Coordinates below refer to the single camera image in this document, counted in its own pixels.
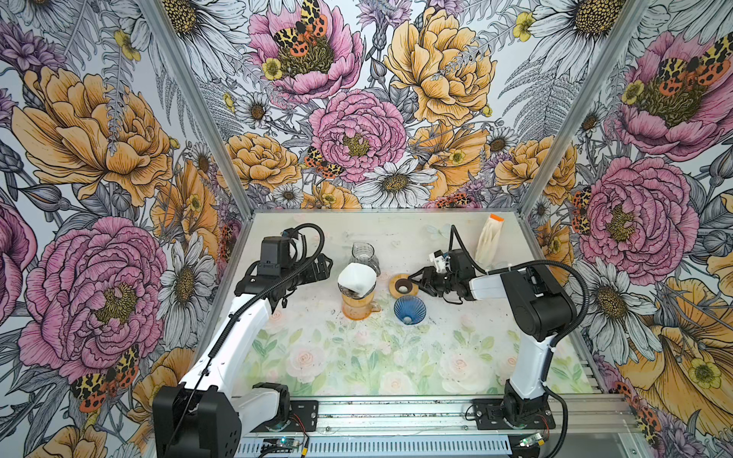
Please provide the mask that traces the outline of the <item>blue glass dripper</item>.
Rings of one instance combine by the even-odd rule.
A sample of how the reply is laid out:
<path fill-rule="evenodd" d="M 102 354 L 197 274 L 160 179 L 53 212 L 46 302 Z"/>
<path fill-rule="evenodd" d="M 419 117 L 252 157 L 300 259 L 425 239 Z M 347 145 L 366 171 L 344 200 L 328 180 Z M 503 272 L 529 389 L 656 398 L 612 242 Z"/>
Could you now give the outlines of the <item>blue glass dripper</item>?
<path fill-rule="evenodd" d="M 403 296 L 393 305 L 395 317 L 406 326 L 420 324 L 427 317 L 425 303 L 416 296 Z"/>

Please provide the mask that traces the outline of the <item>single white coffee filter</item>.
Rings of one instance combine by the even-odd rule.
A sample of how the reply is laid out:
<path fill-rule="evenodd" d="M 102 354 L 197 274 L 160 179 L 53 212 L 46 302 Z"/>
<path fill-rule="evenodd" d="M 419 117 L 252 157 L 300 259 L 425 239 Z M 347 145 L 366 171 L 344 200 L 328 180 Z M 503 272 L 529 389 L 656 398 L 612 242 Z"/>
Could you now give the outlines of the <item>single white coffee filter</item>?
<path fill-rule="evenodd" d="M 368 266 L 359 263 L 350 263 L 340 273 L 337 284 L 355 291 L 368 291 L 376 286 L 377 276 Z"/>

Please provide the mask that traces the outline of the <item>white coffee filter stack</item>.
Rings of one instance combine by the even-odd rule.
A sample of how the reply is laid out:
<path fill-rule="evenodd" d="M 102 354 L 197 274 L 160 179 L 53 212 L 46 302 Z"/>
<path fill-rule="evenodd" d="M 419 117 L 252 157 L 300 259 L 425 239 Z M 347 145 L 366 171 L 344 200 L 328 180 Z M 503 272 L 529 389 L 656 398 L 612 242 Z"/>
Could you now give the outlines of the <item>white coffee filter stack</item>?
<path fill-rule="evenodd" d="M 503 224 L 504 219 L 502 217 L 491 214 L 482 228 L 473 259 L 485 270 L 488 270 L 494 261 Z"/>

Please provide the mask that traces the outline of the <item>clear grey glass pitcher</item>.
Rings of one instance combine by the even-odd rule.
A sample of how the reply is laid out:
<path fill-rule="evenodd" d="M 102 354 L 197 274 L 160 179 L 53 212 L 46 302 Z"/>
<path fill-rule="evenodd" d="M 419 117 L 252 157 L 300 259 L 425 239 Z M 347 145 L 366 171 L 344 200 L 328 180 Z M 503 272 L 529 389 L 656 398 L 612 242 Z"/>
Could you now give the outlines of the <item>clear grey glass pitcher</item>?
<path fill-rule="evenodd" d="M 381 275 L 381 267 L 375 248 L 368 242 L 355 242 L 352 245 L 350 261 L 370 267 L 377 277 Z"/>

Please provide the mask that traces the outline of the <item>orange glass pitcher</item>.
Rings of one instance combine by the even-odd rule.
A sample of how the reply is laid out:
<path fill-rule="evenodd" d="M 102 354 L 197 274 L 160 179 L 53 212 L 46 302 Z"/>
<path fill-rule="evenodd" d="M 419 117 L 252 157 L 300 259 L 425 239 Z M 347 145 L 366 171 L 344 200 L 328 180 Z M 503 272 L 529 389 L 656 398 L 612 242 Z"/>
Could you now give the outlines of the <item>orange glass pitcher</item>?
<path fill-rule="evenodd" d="M 342 296 L 342 312 L 353 321 L 362 321 L 373 313 L 381 312 L 381 306 L 374 301 L 374 293 L 366 295 L 364 298 L 354 299 L 347 295 Z"/>

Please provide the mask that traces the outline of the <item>grey glass dripper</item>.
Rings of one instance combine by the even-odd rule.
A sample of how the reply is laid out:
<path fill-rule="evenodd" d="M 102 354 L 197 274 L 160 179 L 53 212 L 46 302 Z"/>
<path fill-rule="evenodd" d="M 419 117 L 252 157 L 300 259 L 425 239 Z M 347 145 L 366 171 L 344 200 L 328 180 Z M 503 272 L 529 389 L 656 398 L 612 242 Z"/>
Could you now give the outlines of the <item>grey glass dripper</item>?
<path fill-rule="evenodd" d="M 374 289 L 375 289 L 375 286 L 373 285 L 368 291 L 362 291 L 362 292 L 360 292 L 360 291 L 355 291 L 355 290 L 349 289 L 349 288 L 347 288 L 347 287 L 342 286 L 341 284 L 339 284 L 339 290 L 340 290 L 342 296 L 345 297 L 345 298 L 348 298 L 348 299 L 355 300 L 355 301 L 360 301 L 360 300 L 368 297 L 369 295 L 371 295 L 374 292 Z"/>

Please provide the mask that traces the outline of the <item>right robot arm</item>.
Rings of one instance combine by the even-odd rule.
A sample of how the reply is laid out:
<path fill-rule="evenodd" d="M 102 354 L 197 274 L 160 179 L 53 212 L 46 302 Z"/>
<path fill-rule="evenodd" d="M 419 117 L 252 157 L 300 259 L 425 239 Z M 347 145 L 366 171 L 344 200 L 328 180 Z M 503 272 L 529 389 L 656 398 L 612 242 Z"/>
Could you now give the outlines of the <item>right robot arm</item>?
<path fill-rule="evenodd" d="M 431 297 L 454 293 L 460 303 L 508 302 L 521 331 L 517 362 L 498 405 L 487 399 L 473 402 L 479 429 L 500 422 L 506 429 L 554 425 L 547 378 L 555 348 L 578 324 L 578 311 L 551 271 L 553 267 L 573 272 L 570 266 L 549 260 L 486 270 L 459 249 L 433 253 L 431 265 L 406 277 Z"/>

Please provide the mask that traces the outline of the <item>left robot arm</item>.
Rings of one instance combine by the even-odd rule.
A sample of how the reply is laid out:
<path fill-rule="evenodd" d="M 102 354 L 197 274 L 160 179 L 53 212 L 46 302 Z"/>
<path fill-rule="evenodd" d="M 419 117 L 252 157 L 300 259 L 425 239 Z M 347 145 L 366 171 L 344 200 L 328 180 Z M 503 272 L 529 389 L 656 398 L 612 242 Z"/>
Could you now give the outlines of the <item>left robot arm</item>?
<path fill-rule="evenodd" d="M 285 385 L 259 383 L 240 401 L 234 385 L 247 353 L 277 306 L 304 284 L 329 278 L 325 254 L 282 261 L 264 255 L 237 283 L 225 323 L 204 355 L 175 387 L 152 402 L 156 453 L 160 457 L 232 457 L 244 433 L 289 417 Z"/>

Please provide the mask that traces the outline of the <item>green circuit board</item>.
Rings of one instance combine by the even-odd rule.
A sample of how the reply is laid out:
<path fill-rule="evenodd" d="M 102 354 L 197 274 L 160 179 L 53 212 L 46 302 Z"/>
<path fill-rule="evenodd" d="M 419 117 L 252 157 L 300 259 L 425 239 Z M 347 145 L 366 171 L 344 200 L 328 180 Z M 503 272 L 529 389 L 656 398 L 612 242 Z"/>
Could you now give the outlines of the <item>green circuit board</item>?
<path fill-rule="evenodd" d="M 297 452 L 301 444 L 300 440 L 288 437 L 265 439 L 260 448 L 260 456 L 263 457 L 271 453 Z"/>

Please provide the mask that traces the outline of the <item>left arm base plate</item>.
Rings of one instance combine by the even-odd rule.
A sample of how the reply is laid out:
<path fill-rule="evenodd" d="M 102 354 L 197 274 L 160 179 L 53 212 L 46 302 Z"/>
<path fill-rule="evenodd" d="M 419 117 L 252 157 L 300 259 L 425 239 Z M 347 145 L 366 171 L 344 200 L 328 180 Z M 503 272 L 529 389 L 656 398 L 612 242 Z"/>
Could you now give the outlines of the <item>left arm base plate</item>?
<path fill-rule="evenodd" d="M 316 400 L 292 400 L 289 416 L 284 424 L 286 432 L 315 432 L 318 425 L 320 403 Z"/>

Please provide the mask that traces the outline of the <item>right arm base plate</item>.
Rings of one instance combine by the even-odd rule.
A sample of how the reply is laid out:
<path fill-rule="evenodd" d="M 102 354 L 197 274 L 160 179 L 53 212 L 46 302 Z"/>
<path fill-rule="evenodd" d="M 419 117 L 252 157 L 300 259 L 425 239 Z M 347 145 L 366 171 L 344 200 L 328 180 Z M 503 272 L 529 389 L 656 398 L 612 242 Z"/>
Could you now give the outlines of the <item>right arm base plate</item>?
<path fill-rule="evenodd" d="M 464 419 L 475 422 L 480 431 L 551 431 L 557 426 L 545 398 L 530 401 L 514 401 L 509 398 L 475 399 L 464 412 Z"/>

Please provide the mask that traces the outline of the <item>aluminium mounting rail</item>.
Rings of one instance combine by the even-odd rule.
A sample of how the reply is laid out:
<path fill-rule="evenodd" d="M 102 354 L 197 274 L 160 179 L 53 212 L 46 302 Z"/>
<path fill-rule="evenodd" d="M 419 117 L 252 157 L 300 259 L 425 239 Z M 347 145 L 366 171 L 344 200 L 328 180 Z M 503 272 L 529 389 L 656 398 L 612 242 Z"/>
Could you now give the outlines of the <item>aluminium mounting rail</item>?
<path fill-rule="evenodd" d="M 286 432 L 292 400 L 316 400 L 320 403 L 315 432 Z M 415 433 L 463 434 L 480 431 L 475 422 L 464 419 L 470 396 L 438 397 L 320 397 L 279 400 L 277 392 L 260 390 L 244 397 L 228 400 L 214 392 L 211 406 L 223 405 L 227 411 L 223 420 L 224 437 L 233 442 L 237 437 L 255 433 L 302 435 L 384 435 L 398 436 Z M 565 394 L 551 399 L 549 407 L 557 426 L 542 429 L 510 429 L 483 431 L 490 434 L 528 435 L 532 432 L 557 436 L 563 429 L 570 433 L 636 432 L 638 426 L 631 408 L 618 395 Z"/>

